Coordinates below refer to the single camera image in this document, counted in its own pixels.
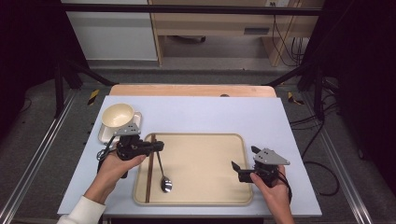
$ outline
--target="spoon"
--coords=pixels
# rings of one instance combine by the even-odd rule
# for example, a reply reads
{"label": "spoon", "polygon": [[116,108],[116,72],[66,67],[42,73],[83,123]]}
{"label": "spoon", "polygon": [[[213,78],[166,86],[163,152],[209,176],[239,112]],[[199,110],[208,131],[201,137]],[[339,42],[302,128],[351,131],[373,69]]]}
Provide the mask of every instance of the spoon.
{"label": "spoon", "polygon": [[[161,163],[160,152],[157,151],[158,162],[160,163],[161,173],[163,174],[163,164]],[[163,174],[161,178],[161,189],[164,193],[170,192],[172,190],[172,181]]]}

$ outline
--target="hand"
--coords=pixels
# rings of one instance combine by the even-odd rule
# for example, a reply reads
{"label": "hand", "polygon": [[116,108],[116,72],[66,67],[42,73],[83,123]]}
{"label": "hand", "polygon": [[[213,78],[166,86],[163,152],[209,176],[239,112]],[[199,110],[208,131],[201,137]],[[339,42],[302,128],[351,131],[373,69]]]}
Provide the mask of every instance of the hand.
{"label": "hand", "polygon": [[84,197],[101,204],[105,204],[107,196],[116,187],[125,172],[139,165],[146,155],[137,156],[129,161],[122,161],[115,151],[110,152],[93,180]]}
{"label": "hand", "polygon": [[[285,167],[283,165],[279,165],[279,172],[286,176]],[[277,179],[273,187],[268,188],[258,175],[251,173],[250,178],[262,192],[262,196],[264,197],[270,212],[274,216],[276,223],[294,223],[290,211],[288,187],[285,183]]]}

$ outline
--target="wooden chopstick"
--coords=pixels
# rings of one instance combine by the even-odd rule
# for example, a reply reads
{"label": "wooden chopstick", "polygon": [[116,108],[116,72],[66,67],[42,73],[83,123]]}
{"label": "wooden chopstick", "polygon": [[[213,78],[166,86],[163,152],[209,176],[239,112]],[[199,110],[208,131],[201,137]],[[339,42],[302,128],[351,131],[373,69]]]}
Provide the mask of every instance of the wooden chopstick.
{"label": "wooden chopstick", "polygon": [[[155,141],[156,141],[155,134],[153,133],[151,135],[151,143],[154,143]],[[149,154],[149,158],[148,158],[148,182],[146,185],[146,203],[149,203],[149,195],[151,192],[151,178],[152,178],[153,163],[154,163],[154,152],[151,152]]]}

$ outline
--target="bowl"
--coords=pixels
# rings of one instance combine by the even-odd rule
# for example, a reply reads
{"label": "bowl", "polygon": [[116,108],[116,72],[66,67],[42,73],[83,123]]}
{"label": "bowl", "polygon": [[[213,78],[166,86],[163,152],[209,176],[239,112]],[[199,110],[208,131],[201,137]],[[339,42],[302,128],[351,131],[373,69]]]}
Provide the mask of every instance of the bowl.
{"label": "bowl", "polygon": [[106,108],[102,123],[108,128],[121,128],[134,118],[134,108],[127,104],[115,104]]}

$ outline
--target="beige tray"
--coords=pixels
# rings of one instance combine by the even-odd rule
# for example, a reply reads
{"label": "beige tray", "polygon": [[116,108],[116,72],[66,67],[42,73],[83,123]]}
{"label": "beige tray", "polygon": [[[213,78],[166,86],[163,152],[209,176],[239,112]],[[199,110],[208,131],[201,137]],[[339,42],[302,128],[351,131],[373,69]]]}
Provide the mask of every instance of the beige tray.
{"label": "beige tray", "polygon": [[165,146],[160,152],[172,191],[160,187],[161,169],[155,156],[149,203],[146,203],[149,158],[139,166],[134,200],[142,204],[246,204],[251,186],[240,183],[231,161],[247,169],[245,147],[234,133],[156,133]]}

